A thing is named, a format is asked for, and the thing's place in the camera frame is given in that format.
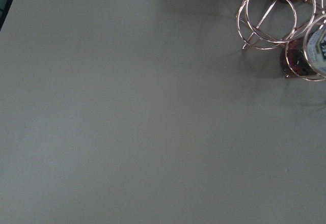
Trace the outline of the copper wire bottle basket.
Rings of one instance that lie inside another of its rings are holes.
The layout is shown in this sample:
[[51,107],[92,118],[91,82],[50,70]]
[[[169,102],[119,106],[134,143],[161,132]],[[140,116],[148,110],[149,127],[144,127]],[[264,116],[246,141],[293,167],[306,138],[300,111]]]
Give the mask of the copper wire bottle basket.
[[322,25],[325,25],[325,0],[243,0],[236,13],[243,50],[279,49],[281,54],[290,41]]

